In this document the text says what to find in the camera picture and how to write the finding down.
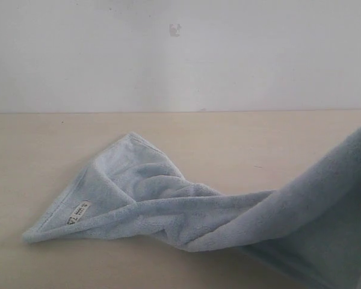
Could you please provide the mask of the light blue terry towel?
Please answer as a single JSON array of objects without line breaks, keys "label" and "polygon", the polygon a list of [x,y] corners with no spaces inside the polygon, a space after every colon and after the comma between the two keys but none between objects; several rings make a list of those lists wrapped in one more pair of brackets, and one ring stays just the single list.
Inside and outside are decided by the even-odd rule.
[{"label": "light blue terry towel", "polygon": [[361,127],[284,187],[236,196],[187,181],[130,133],[93,158],[23,239],[135,235],[187,252],[240,247],[309,288],[356,288]]}]

